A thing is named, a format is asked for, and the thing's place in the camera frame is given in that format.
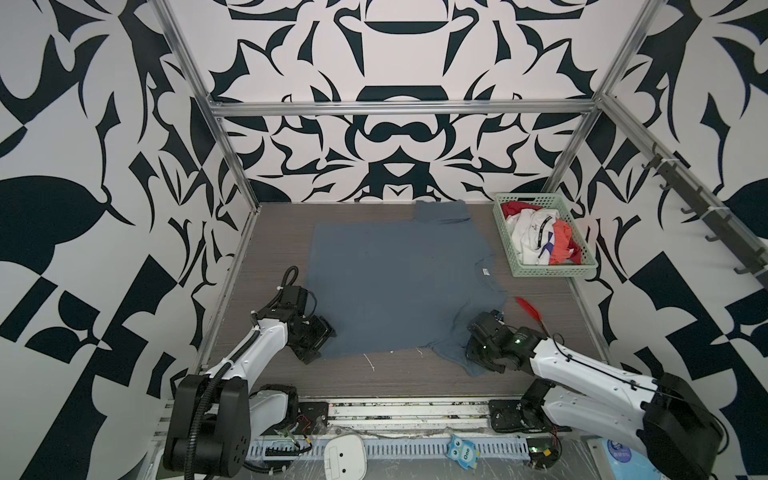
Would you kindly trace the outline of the grey blue t shirt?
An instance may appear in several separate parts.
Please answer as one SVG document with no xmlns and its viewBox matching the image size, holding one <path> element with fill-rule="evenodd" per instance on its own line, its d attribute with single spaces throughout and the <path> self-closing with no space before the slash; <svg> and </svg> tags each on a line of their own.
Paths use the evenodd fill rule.
<svg viewBox="0 0 768 480">
<path fill-rule="evenodd" d="M 336 334 L 325 359 L 430 349 L 470 376 L 469 324 L 503 309 L 494 253 L 462 201 L 416 204 L 410 220 L 318 224 L 306 288 Z"/>
</svg>

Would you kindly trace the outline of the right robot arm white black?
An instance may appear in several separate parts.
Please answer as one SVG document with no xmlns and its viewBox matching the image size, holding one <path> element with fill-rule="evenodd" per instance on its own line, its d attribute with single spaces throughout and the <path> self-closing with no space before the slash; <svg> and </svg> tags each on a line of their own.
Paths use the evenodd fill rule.
<svg viewBox="0 0 768 480">
<path fill-rule="evenodd" d="M 498 433 L 570 428 L 627 447 L 669 479 L 707 479 L 727 432 L 682 378 L 621 370 L 575 352 L 497 311 L 468 327 L 465 355 L 487 371 L 522 371 L 534 380 L 512 406 L 491 413 Z"/>
</svg>

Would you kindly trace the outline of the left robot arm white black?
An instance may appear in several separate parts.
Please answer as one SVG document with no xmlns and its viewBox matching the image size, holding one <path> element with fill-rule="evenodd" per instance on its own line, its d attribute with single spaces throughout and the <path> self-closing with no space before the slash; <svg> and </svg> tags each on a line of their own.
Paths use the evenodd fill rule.
<svg viewBox="0 0 768 480">
<path fill-rule="evenodd" d="M 251 438 L 291 430 L 299 417 L 295 388 L 256 380 L 273 357 L 290 349 L 309 364 L 335 331 L 316 314 L 315 295 L 297 285 L 299 269 L 284 272 L 275 296 L 251 313 L 245 338 L 208 371 L 186 376 L 177 387 L 162 464 L 185 479 L 234 477 L 241 469 L 261 475 L 286 471 L 293 458 L 309 451 L 297 447 L 285 460 L 274 452 L 262 461 L 248 458 Z"/>
</svg>

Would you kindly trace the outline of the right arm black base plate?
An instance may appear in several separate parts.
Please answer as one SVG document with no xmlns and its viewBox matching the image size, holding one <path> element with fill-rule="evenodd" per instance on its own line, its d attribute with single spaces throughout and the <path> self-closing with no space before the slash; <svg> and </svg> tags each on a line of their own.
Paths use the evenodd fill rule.
<svg viewBox="0 0 768 480">
<path fill-rule="evenodd" d="M 544 413 L 542 400 L 519 399 L 488 402 L 491 429 L 496 433 L 572 432 L 567 426 L 553 423 Z"/>
</svg>

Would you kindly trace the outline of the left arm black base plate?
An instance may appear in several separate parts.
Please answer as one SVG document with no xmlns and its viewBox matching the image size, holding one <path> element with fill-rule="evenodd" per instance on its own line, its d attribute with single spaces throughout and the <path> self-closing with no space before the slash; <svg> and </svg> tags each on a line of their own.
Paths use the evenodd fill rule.
<svg viewBox="0 0 768 480">
<path fill-rule="evenodd" d="M 294 435 L 311 436 L 327 427 L 330 404 L 325 401 L 300 401 L 295 423 L 290 429 Z"/>
</svg>

